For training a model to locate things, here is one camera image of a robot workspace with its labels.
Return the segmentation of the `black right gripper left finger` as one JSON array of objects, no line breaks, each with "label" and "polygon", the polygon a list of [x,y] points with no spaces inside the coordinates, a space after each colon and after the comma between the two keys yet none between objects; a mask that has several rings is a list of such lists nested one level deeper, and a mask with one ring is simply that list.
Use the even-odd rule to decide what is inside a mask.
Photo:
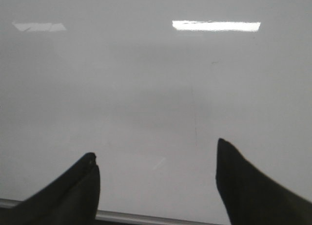
[{"label": "black right gripper left finger", "polygon": [[0,214],[2,225],[92,225],[100,195],[96,155],[88,152],[49,185]]}]

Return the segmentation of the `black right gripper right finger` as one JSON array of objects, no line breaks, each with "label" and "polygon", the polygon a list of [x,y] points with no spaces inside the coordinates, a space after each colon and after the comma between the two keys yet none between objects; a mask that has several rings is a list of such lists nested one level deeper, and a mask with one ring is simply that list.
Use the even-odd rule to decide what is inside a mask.
[{"label": "black right gripper right finger", "polygon": [[219,138],[216,187],[233,225],[310,225],[312,204],[258,170]]}]

